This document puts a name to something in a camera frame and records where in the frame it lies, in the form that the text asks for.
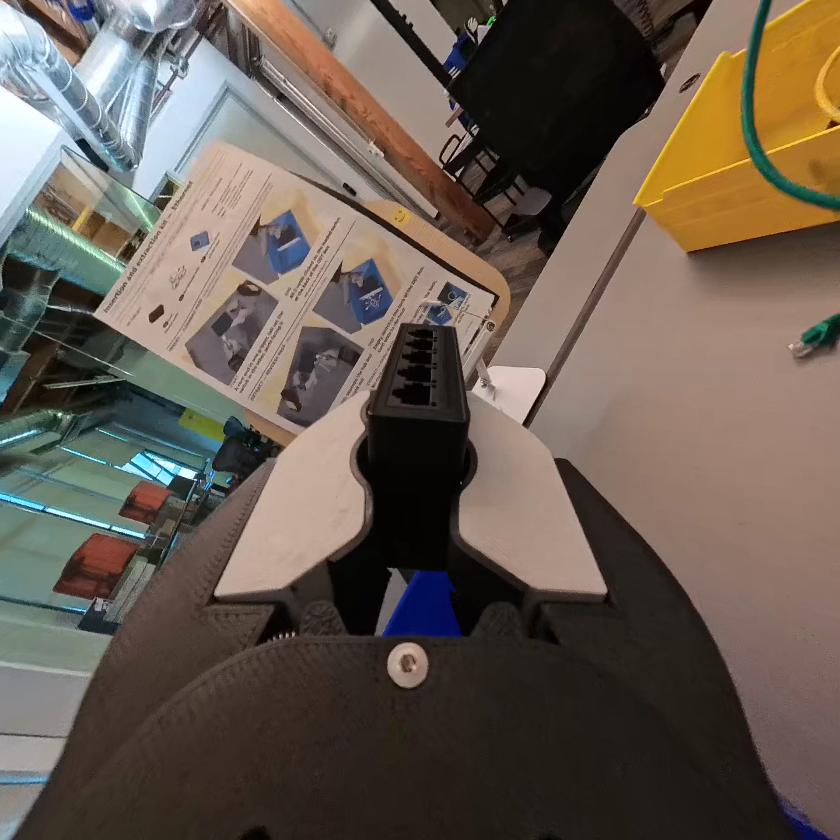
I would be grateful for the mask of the black ethernet switch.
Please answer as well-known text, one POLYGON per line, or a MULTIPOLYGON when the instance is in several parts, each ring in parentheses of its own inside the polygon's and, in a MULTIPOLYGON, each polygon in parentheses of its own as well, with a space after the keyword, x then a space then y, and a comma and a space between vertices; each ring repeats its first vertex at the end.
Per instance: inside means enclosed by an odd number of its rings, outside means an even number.
POLYGON ((404 323, 367 409, 364 474, 387 565, 446 570, 466 476, 470 412, 457 333, 404 323))

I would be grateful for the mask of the wooden post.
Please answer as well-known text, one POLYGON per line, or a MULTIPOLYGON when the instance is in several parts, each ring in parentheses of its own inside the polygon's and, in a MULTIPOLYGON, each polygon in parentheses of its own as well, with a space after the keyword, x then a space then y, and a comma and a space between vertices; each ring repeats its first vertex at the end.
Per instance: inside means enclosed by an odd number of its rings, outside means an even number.
POLYGON ((284 3, 233 1, 226 6, 288 58, 451 224, 478 245, 491 236, 496 225, 488 212, 434 162, 284 3))

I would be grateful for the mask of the silver ventilation ducts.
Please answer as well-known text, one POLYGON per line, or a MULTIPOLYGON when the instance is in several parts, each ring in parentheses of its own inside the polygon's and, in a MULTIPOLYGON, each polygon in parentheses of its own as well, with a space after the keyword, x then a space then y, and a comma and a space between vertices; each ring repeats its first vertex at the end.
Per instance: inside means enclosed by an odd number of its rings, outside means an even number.
POLYGON ((194 25, 198 2, 82 2, 68 9, 93 29, 74 66, 37 20, 2 2, 2 86, 61 126, 93 161, 132 173, 143 158, 161 65, 188 67, 173 44, 194 25))

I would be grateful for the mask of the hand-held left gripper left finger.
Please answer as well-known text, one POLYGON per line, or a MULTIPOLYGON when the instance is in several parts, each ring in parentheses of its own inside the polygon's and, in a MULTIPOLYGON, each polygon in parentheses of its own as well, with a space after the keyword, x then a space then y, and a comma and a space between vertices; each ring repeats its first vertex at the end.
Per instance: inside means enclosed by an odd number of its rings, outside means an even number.
POLYGON ((280 606, 300 624, 332 602, 352 634, 372 636, 384 570, 350 558, 371 531, 371 489, 358 466, 372 393, 354 395, 278 456, 213 596, 224 604, 280 606))

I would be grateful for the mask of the wooden instruction board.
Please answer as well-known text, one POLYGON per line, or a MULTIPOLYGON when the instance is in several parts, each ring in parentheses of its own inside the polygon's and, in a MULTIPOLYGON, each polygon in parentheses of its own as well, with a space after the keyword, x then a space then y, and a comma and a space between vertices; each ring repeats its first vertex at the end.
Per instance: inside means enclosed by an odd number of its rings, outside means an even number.
POLYGON ((402 324, 453 328, 466 360, 510 299, 499 271, 406 207, 214 140, 94 315, 285 444, 374 390, 402 324))

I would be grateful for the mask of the yellow plastic bin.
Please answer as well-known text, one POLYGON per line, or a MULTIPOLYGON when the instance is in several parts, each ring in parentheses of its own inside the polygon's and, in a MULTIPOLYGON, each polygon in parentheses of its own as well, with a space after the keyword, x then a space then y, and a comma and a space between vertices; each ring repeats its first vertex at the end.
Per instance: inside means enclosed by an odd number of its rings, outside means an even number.
MULTIPOLYGON (((815 85, 838 42, 839 2, 799 3, 764 30, 754 86, 756 128, 773 165, 835 196, 838 118, 820 108, 815 85)), ((719 55, 635 198, 685 252, 838 220, 838 212, 778 191, 749 158, 740 113, 745 57, 745 49, 719 55)))

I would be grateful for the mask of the blue office chair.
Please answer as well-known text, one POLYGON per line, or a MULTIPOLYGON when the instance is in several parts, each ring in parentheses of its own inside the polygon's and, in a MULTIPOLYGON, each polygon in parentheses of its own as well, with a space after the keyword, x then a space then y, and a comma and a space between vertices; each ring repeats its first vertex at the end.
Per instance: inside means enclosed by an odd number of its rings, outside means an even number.
POLYGON ((252 426, 230 416, 223 426, 224 440, 212 461, 217 473, 227 473, 239 481, 251 476, 268 459, 278 456, 283 446, 252 426))

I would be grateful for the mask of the black metal cart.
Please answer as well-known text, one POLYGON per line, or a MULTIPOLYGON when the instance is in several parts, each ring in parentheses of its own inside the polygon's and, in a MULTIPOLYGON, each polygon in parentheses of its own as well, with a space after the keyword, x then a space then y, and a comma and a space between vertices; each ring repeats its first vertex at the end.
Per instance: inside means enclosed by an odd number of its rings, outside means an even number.
POLYGON ((518 185, 517 168, 501 158, 480 137, 480 132, 450 135, 438 155, 444 173, 463 186, 473 203, 483 208, 499 228, 504 223, 489 209, 489 203, 504 197, 511 207, 516 205, 513 190, 519 196, 524 190, 518 185))

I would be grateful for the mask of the black office chair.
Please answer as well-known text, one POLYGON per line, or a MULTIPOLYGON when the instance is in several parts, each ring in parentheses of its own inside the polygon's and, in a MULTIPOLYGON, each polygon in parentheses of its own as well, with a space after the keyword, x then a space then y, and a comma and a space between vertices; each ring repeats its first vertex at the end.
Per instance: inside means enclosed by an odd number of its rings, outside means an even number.
POLYGON ((509 171, 550 195, 540 247, 562 207, 665 87, 652 47, 610 1, 517 1, 448 86, 509 171))

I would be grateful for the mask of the white door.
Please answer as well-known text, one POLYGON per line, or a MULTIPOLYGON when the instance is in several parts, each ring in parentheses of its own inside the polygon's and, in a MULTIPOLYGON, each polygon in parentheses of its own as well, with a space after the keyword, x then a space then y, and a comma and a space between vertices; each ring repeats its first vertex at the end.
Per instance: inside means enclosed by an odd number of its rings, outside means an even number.
POLYGON ((148 132, 134 191, 153 201, 168 181, 185 183, 198 157, 216 141, 355 201, 377 197, 363 176, 288 108, 264 91, 249 98, 227 82, 194 119, 175 96, 162 107, 148 132))

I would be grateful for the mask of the yellow pillar guard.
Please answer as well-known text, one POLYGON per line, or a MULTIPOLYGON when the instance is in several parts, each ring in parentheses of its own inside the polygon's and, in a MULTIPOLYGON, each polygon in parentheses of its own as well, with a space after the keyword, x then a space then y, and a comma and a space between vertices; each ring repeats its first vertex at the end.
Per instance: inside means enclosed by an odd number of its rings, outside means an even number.
POLYGON ((225 439, 224 421, 206 416, 192 408, 186 408, 178 418, 178 424, 195 434, 200 434, 219 444, 225 439))

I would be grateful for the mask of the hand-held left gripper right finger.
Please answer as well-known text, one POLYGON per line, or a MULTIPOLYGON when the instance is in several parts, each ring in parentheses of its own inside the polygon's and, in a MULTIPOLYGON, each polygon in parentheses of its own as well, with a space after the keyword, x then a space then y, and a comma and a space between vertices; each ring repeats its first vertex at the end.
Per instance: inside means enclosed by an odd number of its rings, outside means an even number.
POLYGON ((473 628, 493 603, 514 606, 526 628, 552 605, 602 605, 608 588, 548 448, 477 396, 467 468, 449 525, 455 614, 473 628))

